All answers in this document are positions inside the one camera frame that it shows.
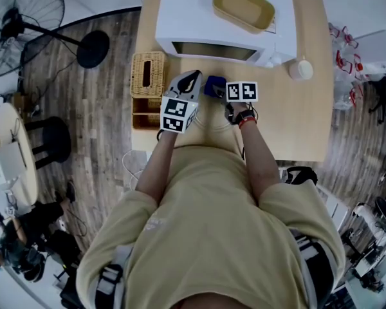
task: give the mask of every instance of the cup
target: cup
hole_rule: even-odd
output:
[[[289,68],[293,80],[309,80],[313,76],[313,67],[307,60],[294,62]]]

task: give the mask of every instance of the electric fan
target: electric fan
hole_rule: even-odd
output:
[[[93,31],[81,41],[65,37],[57,33],[63,16],[64,0],[0,0],[0,76],[32,60],[52,38],[77,45],[83,68],[99,65],[109,51],[108,35]]]

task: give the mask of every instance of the fan base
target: fan base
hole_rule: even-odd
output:
[[[103,31],[90,32],[81,43],[90,47],[90,49],[77,48],[77,62],[85,69],[98,66],[106,57],[110,47],[109,36]]]

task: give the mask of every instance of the white microwave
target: white microwave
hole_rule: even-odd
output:
[[[275,7],[275,19],[258,34],[218,17],[212,1],[160,1],[155,38],[166,53],[267,68],[297,57],[293,0],[267,0]]]

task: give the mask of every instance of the wooden table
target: wooden table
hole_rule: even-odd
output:
[[[188,70],[200,70],[204,80],[209,75],[220,75],[228,81],[257,81],[259,101],[254,104],[259,112],[257,125],[274,157],[319,162],[326,156],[333,106],[331,41],[323,0],[293,0],[293,4],[297,55],[312,63],[312,79],[293,81],[288,74],[289,63],[266,69],[211,59],[169,57],[166,86],[173,77]],[[136,53],[161,50],[154,39],[159,5],[160,0],[144,0]],[[216,124],[224,124],[223,114],[218,111],[216,115]],[[132,148],[152,151],[156,133],[132,129]]]
[[[39,192],[35,158],[22,118],[11,104],[4,103],[0,105],[0,145],[12,142],[10,130],[17,134],[16,139],[26,164],[26,172],[20,175],[11,190],[17,201],[31,206],[37,201]]]

